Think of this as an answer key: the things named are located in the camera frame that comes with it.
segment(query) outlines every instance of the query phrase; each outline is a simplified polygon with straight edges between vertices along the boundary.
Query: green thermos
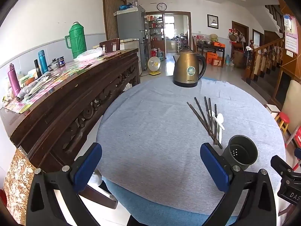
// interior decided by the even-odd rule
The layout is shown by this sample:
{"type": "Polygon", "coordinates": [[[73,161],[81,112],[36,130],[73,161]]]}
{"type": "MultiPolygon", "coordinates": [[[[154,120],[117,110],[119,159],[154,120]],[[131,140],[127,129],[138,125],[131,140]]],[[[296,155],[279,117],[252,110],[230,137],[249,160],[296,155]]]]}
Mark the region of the green thermos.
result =
{"type": "Polygon", "coordinates": [[[79,22],[74,22],[69,30],[69,35],[65,36],[67,48],[72,50],[73,58],[75,59],[81,53],[87,51],[87,45],[85,40],[84,27],[79,22]],[[68,45],[67,38],[70,38],[70,44],[68,45]]]}

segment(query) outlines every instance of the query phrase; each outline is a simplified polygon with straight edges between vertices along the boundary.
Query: black cup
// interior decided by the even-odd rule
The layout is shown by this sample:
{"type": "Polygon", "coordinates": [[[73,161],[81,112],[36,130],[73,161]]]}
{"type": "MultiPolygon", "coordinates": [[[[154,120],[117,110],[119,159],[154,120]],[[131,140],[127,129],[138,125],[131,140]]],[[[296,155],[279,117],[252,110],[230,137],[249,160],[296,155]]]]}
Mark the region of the black cup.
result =
{"type": "Polygon", "coordinates": [[[229,162],[231,167],[237,165],[242,170],[246,170],[257,160],[258,151],[251,139],[243,135],[235,135],[230,138],[222,156],[229,162]]]}

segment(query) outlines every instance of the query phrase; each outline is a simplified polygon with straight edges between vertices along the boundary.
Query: kettle handle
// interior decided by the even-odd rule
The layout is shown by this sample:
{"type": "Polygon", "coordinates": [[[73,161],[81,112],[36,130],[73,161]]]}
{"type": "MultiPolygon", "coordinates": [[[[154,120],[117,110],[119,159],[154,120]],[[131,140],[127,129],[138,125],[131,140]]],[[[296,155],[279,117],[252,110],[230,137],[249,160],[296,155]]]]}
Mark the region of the kettle handle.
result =
{"type": "Polygon", "coordinates": [[[71,47],[68,45],[68,40],[67,40],[68,38],[70,38],[70,35],[65,36],[66,45],[67,45],[67,48],[71,49],[71,47]]]}
{"type": "Polygon", "coordinates": [[[196,54],[197,56],[197,59],[199,61],[199,64],[200,64],[200,61],[202,61],[202,70],[201,72],[199,73],[199,80],[201,79],[201,77],[204,75],[205,73],[205,70],[206,70],[206,67],[207,67],[207,63],[206,63],[206,59],[203,55],[200,55],[200,54],[196,54]]]}

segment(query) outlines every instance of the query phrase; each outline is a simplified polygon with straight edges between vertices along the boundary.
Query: staircase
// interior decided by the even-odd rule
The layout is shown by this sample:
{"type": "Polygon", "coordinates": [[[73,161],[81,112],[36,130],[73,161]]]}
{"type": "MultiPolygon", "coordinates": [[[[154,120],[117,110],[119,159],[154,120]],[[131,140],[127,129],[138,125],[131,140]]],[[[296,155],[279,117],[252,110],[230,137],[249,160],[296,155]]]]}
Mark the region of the staircase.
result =
{"type": "Polygon", "coordinates": [[[267,102],[270,101],[277,85],[284,51],[284,38],[272,41],[253,50],[247,62],[244,78],[267,102]]]}
{"type": "Polygon", "coordinates": [[[280,27],[279,32],[284,33],[284,18],[280,10],[280,5],[266,5],[265,6],[270,14],[273,16],[274,20],[277,22],[277,25],[280,27]]]}

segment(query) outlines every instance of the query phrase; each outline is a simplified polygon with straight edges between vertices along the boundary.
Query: red stool seat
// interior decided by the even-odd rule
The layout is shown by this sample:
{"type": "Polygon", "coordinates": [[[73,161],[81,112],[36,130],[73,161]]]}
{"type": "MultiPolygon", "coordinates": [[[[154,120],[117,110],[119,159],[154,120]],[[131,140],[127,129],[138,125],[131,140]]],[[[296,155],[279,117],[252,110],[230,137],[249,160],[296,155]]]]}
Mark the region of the red stool seat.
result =
{"type": "Polygon", "coordinates": [[[285,123],[289,123],[290,122],[289,117],[285,113],[280,112],[279,115],[280,115],[281,120],[283,120],[285,123]]]}

